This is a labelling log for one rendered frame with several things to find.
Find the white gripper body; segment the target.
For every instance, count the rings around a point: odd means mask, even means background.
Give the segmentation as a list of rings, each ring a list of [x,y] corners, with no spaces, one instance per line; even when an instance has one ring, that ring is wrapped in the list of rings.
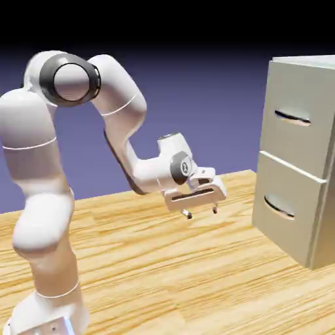
[[[213,178],[191,178],[191,191],[183,194],[176,188],[163,191],[166,207],[169,211],[179,211],[183,209],[190,211],[190,208],[201,205],[212,205],[224,201],[227,191],[221,178],[215,175]]]

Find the pale green drawer front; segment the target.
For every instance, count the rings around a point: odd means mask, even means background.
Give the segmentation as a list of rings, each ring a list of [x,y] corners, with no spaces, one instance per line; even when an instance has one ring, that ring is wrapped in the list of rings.
[[[261,151],[258,156],[252,224],[302,266],[313,269],[315,237],[328,182]],[[294,210],[290,220],[264,201],[275,194]]]
[[[300,114],[310,126],[280,120],[276,109]],[[335,119],[335,69],[271,61],[260,149],[311,175],[328,174]]]

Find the pale green cabinet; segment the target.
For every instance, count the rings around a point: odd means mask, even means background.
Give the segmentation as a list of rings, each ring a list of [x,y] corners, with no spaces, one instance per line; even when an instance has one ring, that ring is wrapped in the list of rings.
[[[335,263],[335,55],[269,63],[252,223],[304,267]]]

